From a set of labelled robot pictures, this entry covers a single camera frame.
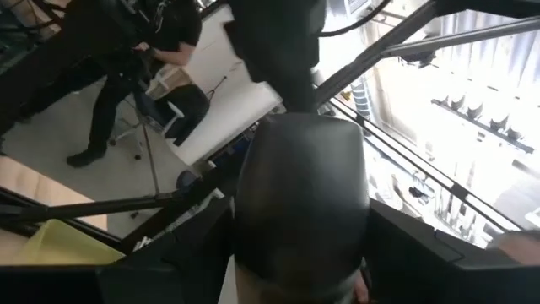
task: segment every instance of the office chair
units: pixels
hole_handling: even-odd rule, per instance
[[[148,92],[136,91],[133,92],[135,100],[135,112],[137,113],[138,123],[129,125],[129,129],[115,136],[109,141],[111,146],[115,146],[119,140],[127,136],[135,137],[139,154],[135,155],[135,160],[142,159],[143,147],[137,140],[137,130],[143,125],[151,127],[157,133],[165,136],[170,127],[178,120],[185,117],[184,113],[176,107],[172,102],[167,101],[169,109],[174,113],[171,119],[165,118],[164,114],[156,107],[155,100],[148,95]]]

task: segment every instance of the person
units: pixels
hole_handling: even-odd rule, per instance
[[[198,43],[202,21],[193,0],[143,0],[143,11],[152,21],[155,34],[149,41],[138,44],[129,52],[152,51],[149,72],[153,77],[166,63],[186,65]],[[113,67],[121,67],[130,54],[116,51],[104,56]],[[37,90],[21,107],[19,118],[31,118],[44,111],[65,95],[79,91],[106,75],[94,58],[86,58],[63,72],[57,80]],[[89,144],[85,151],[69,156],[67,163],[79,168],[102,158],[116,119],[116,108],[130,93],[132,84],[119,78],[107,77],[94,105]]]

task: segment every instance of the black shoe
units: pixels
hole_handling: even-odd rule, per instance
[[[105,155],[105,152],[103,151],[86,149],[85,151],[77,155],[69,156],[66,159],[66,162],[68,165],[74,168],[81,168],[81,167],[90,165],[96,160],[102,158],[104,155]]]

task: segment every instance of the black frame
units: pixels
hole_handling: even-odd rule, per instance
[[[219,8],[222,4],[226,3],[225,0],[218,0],[212,4],[205,11],[202,12],[202,16],[207,18],[212,12]],[[540,5],[527,0],[431,0],[420,7],[417,11],[412,13],[409,17],[405,18],[401,24],[392,29],[389,33],[384,35],[373,45],[369,46],[364,52],[359,54],[357,58],[349,65],[341,68],[327,81],[322,83],[316,89],[316,105],[321,106],[326,102],[330,102],[341,112],[348,115],[351,119],[356,121],[360,126],[365,128],[368,132],[375,134],[375,136],[388,144],[385,139],[381,138],[378,134],[385,134],[377,126],[373,125],[369,121],[366,121],[362,116],[339,101],[333,99],[334,96],[344,89],[347,85],[355,81],[360,75],[365,73],[368,69],[377,64],[384,57],[392,57],[402,55],[407,52],[419,52],[435,50],[444,46],[454,46],[457,44],[463,44],[482,39],[494,38],[501,35],[509,35],[512,33],[518,33],[526,30],[540,29],[540,19],[526,19],[522,20],[518,25],[512,25],[504,27],[504,29],[487,30],[481,34],[474,35],[460,35],[457,37],[437,37],[430,41],[421,41],[416,43],[410,43],[405,45],[399,45],[405,41],[409,36],[420,30],[426,24],[428,24],[433,18],[440,17],[446,14],[453,14],[461,12],[462,10],[470,8],[477,11],[483,11],[486,13],[499,14],[504,16],[510,16],[514,18],[528,18],[532,16],[540,16]],[[470,193],[465,187],[459,183],[452,181],[448,176],[438,171],[429,163],[419,158],[413,151],[402,145],[402,149],[388,144],[398,154],[407,159],[413,164],[415,161],[411,160],[412,156],[415,160],[419,160],[422,163],[417,167],[424,171],[427,176],[437,181],[439,184],[444,185],[444,188],[448,190],[452,195],[459,198],[463,203],[469,205],[476,212],[486,217],[487,220],[491,220],[502,231],[510,231],[521,229],[514,222],[506,218],[503,214],[499,214],[494,211],[488,204],[482,202],[478,197]],[[5,198],[5,202],[9,202],[12,206],[31,209],[21,210],[20,217],[18,216],[4,216],[0,218],[0,224],[2,228],[7,228],[11,231],[35,231],[36,225],[28,224],[28,222],[43,221],[50,218],[64,219],[68,224],[76,226],[81,231],[90,234],[93,237],[107,243],[108,245],[118,248],[119,250],[127,253],[131,252],[135,243],[143,236],[154,237],[160,231],[164,230],[171,222],[177,219],[182,213],[186,212],[191,206],[197,204],[200,200],[208,196],[216,187],[223,185],[230,178],[235,178],[240,172],[241,163],[243,161],[243,155],[237,155],[222,168],[215,168],[208,172],[205,176],[199,179],[193,189],[186,195],[177,195],[174,193],[159,195],[152,198],[131,198],[102,203],[80,204],[80,205],[68,205],[60,207],[46,207],[43,204],[39,204],[35,201],[27,198],[22,198],[14,193],[8,193],[0,191],[0,198]],[[467,197],[474,197],[483,204],[475,204],[469,202]],[[133,233],[124,238],[118,240],[114,236],[104,232],[96,230],[94,227],[80,222],[79,220],[69,220],[73,217],[94,215],[94,214],[107,214],[111,212],[122,212],[136,209],[148,209],[155,207],[163,207],[158,214],[150,218],[146,223],[139,226]],[[499,220],[505,222],[501,225],[498,220],[493,220],[493,216],[487,215],[487,213],[493,213]]]

